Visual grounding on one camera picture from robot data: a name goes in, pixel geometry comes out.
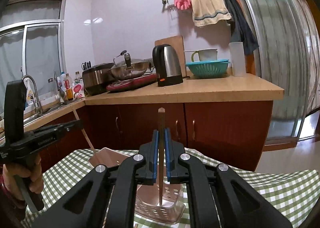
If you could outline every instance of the electric kettle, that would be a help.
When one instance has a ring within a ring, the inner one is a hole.
[[[183,83],[179,58],[171,45],[155,46],[152,51],[152,59],[159,87]]]

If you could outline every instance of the cabinet door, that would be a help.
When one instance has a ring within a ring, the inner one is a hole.
[[[138,150],[152,140],[158,128],[158,109],[165,109],[166,127],[173,140],[187,145],[183,103],[123,104],[118,105],[121,116],[121,148]]]
[[[79,118],[82,121],[82,125],[90,139],[90,141],[94,144],[95,135],[92,131],[92,126],[90,123],[90,119],[87,115],[87,108],[82,107],[77,109],[77,113]],[[61,116],[58,119],[51,121],[48,125],[66,123],[68,121],[75,120],[75,116],[73,112],[70,112],[66,115]],[[72,153],[74,150],[79,149],[88,149],[89,145],[80,129],[72,129],[70,132],[66,133],[64,137],[61,138],[60,141],[51,145],[48,148],[49,156],[51,158],[51,166],[62,160],[64,157]]]
[[[254,171],[267,137],[272,101],[186,103],[188,147]]]
[[[117,105],[89,105],[89,118],[95,132],[95,148],[120,150],[120,115]]]

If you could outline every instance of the green checkered tablecloth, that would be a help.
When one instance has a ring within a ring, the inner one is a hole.
[[[130,156],[137,153],[137,151],[118,152]],[[186,149],[186,152],[198,157],[208,165],[216,166],[220,163],[193,149]],[[93,169],[88,162],[92,155],[93,152],[91,150],[76,150],[44,173],[44,190],[42,192],[44,209],[41,212],[52,206],[62,195]],[[259,174],[234,167],[233,169],[286,216],[294,228],[298,227],[304,221],[320,196],[320,180],[316,170],[304,170],[289,174]],[[161,224],[137,214],[134,217],[134,223],[139,224],[138,228],[188,228],[190,227],[190,220],[185,186],[184,203],[186,209],[178,224]],[[39,214],[33,214],[29,211],[29,208],[27,208],[26,218],[22,221],[22,224],[25,227],[31,227],[33,220]]]

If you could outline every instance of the beige countertop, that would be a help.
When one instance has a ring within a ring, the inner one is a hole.
[[[181,84],[166,87],[154,83],[132,91],[86,97],[85,104],[257,101],[282,99],[283,96],[284,89],[247,73],[246,77],[186,78]]]

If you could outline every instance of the teal colander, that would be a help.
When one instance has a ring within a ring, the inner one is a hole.
[[[193,75],[200,78],[217,78],[226,73],[229,59],[186,63]]]

